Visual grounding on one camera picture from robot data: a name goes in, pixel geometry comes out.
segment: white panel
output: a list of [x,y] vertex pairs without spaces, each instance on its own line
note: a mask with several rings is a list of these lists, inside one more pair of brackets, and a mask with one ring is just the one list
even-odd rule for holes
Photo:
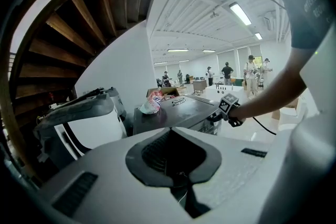
[[69,126],[78,141],[91,149],[122,139],[122,130],[115,109],[104,116],[71,121]]
[[178,80],[177,73],[179,72],[180,65],[169,65],[167,66],[168,76],[173,80]]
[[238,49],[239,65],[240,65],[240,76],[244,76],[244,65],[248,61],[248,49],[240,48]]
[[261,50],[260,50],[260,45],[250,46],[250,50],[251,50],[251,54],[252,54],[254,57],[262,56],[262,55],[261,55]]
[[129,29],[111,46],[107,46],[75,85],[78,96],[98,87],[116,87],[128,113],[134,112],[136,105],[146,101],[148,89],[157,87],[146,21]]
[[154,66],[155,70],[155,78],[162,80],[162,76],[164,75],[164,72],[167,71],[166,66]]
[[217,56],[219,71],[222,71],[223,67],[225,67],[226,62],[229,62],[229,66],[234,70],[232,73],[232,77],[236,77],[238,74],[238,70],[236,70],[235,52],[233,50],[230,50],[223,52],[222,54],[218,54]]

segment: fluorescent light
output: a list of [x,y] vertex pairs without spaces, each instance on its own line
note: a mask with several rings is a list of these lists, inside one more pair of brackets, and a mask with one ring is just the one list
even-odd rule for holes
[[250,25],[251,21],[243,11],[243,9],[238,5],[237,2],[234,2],[230,5],[230,9],[243,21],[245,25]]
[[174,51],[189,51],[189,49],[173,49],[173,50],[168,50],[168,52],[174,52]]
[[263,38],[261,37],[261,34],[260,34],[260,33],[255,33],[255,35],[256,35],[256,37],[257,37],[259,40],[263,39]]

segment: ceiling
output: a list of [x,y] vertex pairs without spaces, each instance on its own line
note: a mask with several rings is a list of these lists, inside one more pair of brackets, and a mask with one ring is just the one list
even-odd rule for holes
[[[251,25],[243,24],[230,10],[233,2],[242,7]],[[202,57],[204,49],[220,52],[241,47],[257,42],[257,32],[263,41],[281,42],[288,29],[286,11],[270,0],[168,0],[150,39],[153,62],[169,65]],[[189,51],[167,51],[181,48]]]

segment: white wall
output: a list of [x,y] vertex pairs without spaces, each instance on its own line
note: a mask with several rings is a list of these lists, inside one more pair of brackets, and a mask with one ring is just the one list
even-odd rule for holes
[[273,79],[285,67],[288,60],[286,44],[284,42],[266,41],[260,44],[260,49],[263,60],[268,58],[270,61],[270,67],[273,68],[273,72],[270,72],[270,74]]
[[171,78],[173,81],[178,80],[177,73],[180,70],[180,65],[168,65],[167,66],[167,71],[168,71],[168,76]]
[[166,66],[154,66],[154,71],[155,71],[155,78],[162,80],[162,76],[164,75],[164,72],[167,71],[167,67]]
[[126,111],[146,101],[149,88],[157,87],[146,22],[120,36],[107,47],[78,79],[78,96],[98,87],[116,87]]
[[183,77],[185,77],[186,74],[194,76],[194,78],[206,77],[205,73],[207,72],[207,67],[211,67],[211,71],[216,75],[219,74],[217,54],[215,53],[189,62],[181,62],[180,67]]

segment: white floor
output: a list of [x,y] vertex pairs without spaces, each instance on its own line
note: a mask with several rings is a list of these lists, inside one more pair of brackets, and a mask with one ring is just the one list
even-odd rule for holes
[[[194,88],[192,84],[185,84],[187,87],[188,93],[193,93]],[[204,94],[200,94],[199,97],[205,98]],[[256,119],[264,125],[269,130],[277,133],[278,131],[278,124],[279,121],[273,119],[272,113],[267,113],[261,116],[256,117]],[[218,136],[222,137],[229,137],[229,138],[235,138],[240,140],[251,140],[254,133],[257,133],[257,141],[264,142],[264,143],[271,143],[273,139],[275,138],[274,135],[271,133],[268,133],[267,131],[264,131],[264,128],[261,127],[254,119],[246,119],[244,124],[240,127],[231,127],[230,124],[222,120],[222,127],[217,134]]]

